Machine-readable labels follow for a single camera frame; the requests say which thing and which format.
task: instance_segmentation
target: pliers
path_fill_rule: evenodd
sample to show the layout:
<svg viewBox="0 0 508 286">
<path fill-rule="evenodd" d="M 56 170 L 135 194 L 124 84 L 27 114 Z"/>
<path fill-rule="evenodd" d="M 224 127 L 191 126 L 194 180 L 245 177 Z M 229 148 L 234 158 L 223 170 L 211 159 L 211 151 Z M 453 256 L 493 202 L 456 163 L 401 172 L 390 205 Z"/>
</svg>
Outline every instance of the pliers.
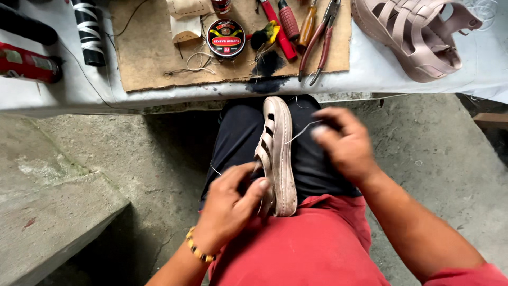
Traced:
<svg viewBox="0 0 508 286">
<path fill-rule="evenodd" d="M 318 76 L 321 74 L 321 71 L 323 70 L 323 67 L 325 66 L 326 59 L 328 57 L 328 50 L 330 49 L 330 41 L 332 39 L 332 29 L 333 29 L 333 21 L 335 20 L 337 13 L 339 12 L 340 7 L 340 0 L 330 0 L 330 3 L 328 4 L 328 7 L 326 8 L 325 15 L 323 16 L 323 21 L 316 29 L 316 32 L 310 39 L 309 45 L 307 49 L 305 50 L 305 53 L 303 54 L 302 60 L 300 62 L 300 68 L 298 73 L 298 81 L 302 81 L 303 77 L 303 70 L 305 69 L 305 64 L 307 63 L 307 58 L 309 57 L 310 51 L 312 50 L 312 47 L 316 43 L 316 41 L 321 37 L 321 34 L 325 35 L 325 42 L 323 43 L 323 53 L 321 54 L 321 60 L 318 65 L 318 71 L 314 75 L 314 78 L 310 82 L 310 86 L 312 86 Z"/>
</svg>

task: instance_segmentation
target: pink woven sandal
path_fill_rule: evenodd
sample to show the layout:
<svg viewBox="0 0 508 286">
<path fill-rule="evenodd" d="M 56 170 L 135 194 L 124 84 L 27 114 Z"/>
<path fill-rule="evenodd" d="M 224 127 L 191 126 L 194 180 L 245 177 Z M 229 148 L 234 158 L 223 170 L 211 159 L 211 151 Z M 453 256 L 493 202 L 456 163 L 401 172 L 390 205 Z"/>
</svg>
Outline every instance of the pink woven sandal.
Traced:
<svg viewBox="0 0 508 286">
<path fill-rule="evenodd" d="M 450 3 L 453 14 L 440 15 Z M 407 75 L 429 82 L 458 71 L 462 62 L 452 34 L 475 30 L 482 22 L 454 0 L 352 0 L 358 27 L 371 38 L 390 47 Z"/>
<path fill-rule="evenodd" d="M 276 96 L 263 102 L 265 126 L 254 159 L 261 161 L 265 176 L 273 183 L 261 201 L 258 215 L 265 217 L 272 211 L 275 216 L 291 216 L 296 212 L 297 198 L 291 169 L 291 142 L 293 122 L 286 103 Z"/>
</svg>

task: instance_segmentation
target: sandal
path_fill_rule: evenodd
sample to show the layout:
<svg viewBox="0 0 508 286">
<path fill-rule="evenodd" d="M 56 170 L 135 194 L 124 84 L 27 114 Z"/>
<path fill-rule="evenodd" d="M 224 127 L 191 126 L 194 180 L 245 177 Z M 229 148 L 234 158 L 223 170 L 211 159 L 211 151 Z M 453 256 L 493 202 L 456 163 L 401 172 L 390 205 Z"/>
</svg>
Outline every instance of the sandal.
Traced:
<svg viewBox="0 0 508 286">
<path fill-rule="evenodd" d="M 441 17 L 445 4 L 453 14 Z M 452 34 L 482 26 L 462 4 L 454 0 L 352 0 L 358 27 L 390 47 L 406 74 L 418 82 L 430 82 L 458 71 L 462 62 Z"/>
<path fill-rule="evenodd" d="M 263 102 L 263 115 L 265 126 L 254 159 L 261 161 L 272 189 L 261 200 L 258 215 L 265 217 L 274 209 L 274 216 L 291 216 L 296 212 L 297 197 L 291 169 L 291 142 L 284 144 L 293 136 L 291 114 L 280 97 L 270 96 Z"/>
</svg>

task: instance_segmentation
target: black cloth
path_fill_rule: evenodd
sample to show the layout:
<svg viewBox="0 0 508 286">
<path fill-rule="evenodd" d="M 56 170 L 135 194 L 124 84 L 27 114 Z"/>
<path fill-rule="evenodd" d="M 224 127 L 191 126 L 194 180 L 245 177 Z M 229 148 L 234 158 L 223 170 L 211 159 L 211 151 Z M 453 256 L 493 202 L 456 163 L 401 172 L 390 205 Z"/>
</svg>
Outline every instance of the black cloth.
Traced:
<svg viewBox="0 0 508 286">
<path fill-rule="evenodd" d="M 316 121 L 312 113 L 321 109 L 319 103 L 310 95 L 280 96 L 288 105 L 293 121 L 293 137 L 310 122 Z M 211 165 L 219 173 L 229 167 L 254 161 L 254 151 L 263 133 L 264 97 L 233 99 L 228 101 L 219 115 L 219 132 L 213 149 Z M 339 174 L 330 163 L 324 150 L 310 136 L 312 124 L 291 142 L 291 166 L 295 178 L 298 203 L 310 196 L 323 194 L 361 196 L 361 193 Z M 203 208 L 208 186 L 219 174 L 209 168 L 206 184 L 201 196 Z M 252 176 L 252 180 L 263 174 Z"/>
</svg>

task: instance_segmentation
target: red utility knife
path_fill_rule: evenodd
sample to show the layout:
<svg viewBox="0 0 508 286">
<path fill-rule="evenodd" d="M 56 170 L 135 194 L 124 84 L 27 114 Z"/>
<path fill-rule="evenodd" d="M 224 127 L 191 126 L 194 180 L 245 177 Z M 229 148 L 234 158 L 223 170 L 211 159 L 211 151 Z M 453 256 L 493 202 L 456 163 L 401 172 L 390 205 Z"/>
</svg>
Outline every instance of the red utility knife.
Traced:
<svg viewBox="0 0 508 286">
<path fill-rule="evenodd" d="M 280 22 L 277 19 L 277 14 L 273 11 L 273 7 L 268 0 L 258 0 L 261 2 L 261 6 L 263 6 L 263 11 L 265 11 L 266 17 L 268 21 L 277 21 L 277 25 L 280 26 Z M 286 59 L 292 60 L 297 57 L 295 47 L 289 42 L 288 37 L 284 33 L 284 29 L 280 29 L 277 34 L 277 43 L 279 44 L 282 52 L 284 53 Z"/>
</svg>

